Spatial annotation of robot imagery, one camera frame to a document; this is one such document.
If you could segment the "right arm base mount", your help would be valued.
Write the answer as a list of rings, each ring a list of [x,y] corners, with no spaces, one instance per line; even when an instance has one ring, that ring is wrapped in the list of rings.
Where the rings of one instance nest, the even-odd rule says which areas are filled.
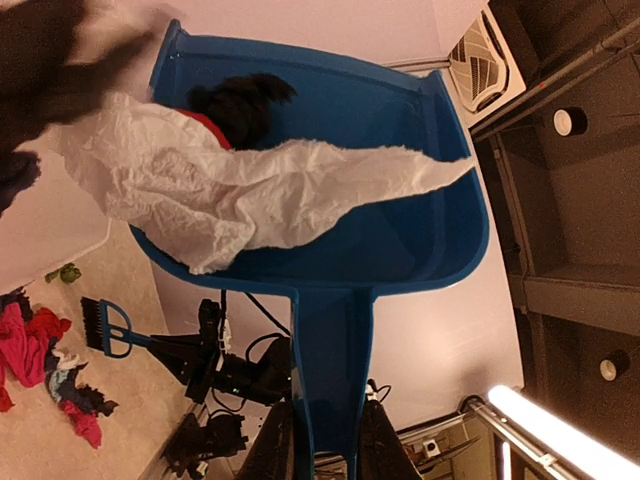
[[[196,413],[190,412],[168,441],[162,457],[179,478],[187,475],[189,479],[204,479],[211,460],[230,458],[247,448],[244,420],[243,415],[218,409],[202,424]]]

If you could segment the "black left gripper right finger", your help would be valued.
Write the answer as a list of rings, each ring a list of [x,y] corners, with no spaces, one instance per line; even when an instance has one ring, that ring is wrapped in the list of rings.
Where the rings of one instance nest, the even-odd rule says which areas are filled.
[[[359,433],[357,478],[363,480],[419,479],[383,405],[377,400],[364,404]]]

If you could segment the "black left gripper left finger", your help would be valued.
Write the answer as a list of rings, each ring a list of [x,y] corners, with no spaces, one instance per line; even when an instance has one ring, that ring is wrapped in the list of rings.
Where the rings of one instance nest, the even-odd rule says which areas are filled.
[[[292,480],[295,472],[294,409],[274,404],[235,480]]]

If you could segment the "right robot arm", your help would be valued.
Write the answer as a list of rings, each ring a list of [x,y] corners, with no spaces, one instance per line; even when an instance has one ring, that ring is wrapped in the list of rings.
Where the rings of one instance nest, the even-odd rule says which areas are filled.
[[[264,337],[271,343],[253,362],[247,355],[224,353],[220,342],[201,335],[154,335],[147,351],[186,387],[186,397],[203,403],[210,390],[271,405],[291,394],[290,339]]]

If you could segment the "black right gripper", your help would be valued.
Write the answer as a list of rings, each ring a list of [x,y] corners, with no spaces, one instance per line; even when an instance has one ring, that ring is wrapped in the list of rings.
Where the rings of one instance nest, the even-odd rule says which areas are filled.
[[[223,359],[223,346],[217,334],[152,335],[149,351],[160,352],[160,362],[186,385],[186,397],[203,403]]]

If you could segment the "blue dustpan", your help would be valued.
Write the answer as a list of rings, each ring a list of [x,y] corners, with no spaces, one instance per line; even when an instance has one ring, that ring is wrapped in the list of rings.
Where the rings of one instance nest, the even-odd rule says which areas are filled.
[[[319,141],[319,160],[345,155],[337,173],[320,168],[310,204],[294,203],[285,230],[309,232],[245,247],[210,275],[190,274],[142,231],[134,237],[153,262],[189,283],[291,300],[296,474],[311,478],[315,455],[331,453],[354,478],[374,302],[470,275],[488,245],[487,208],[439,71],[416,77],[316,50],[194,36],[172,21],[150,84],[155,100],[182,106],[192,85],[257,71],[297,92],[292,106],[275,112],[264,152],[304,138]]]

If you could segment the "blue hand brush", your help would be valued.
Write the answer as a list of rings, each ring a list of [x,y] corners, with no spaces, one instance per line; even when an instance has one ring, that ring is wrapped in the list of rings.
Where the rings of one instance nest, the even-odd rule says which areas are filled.
[[[152,338],[133,331],[128,314],[115,303],[82,297],[80,305],[86,344],[106,357],[124,359],[135,346],[147,348]]]

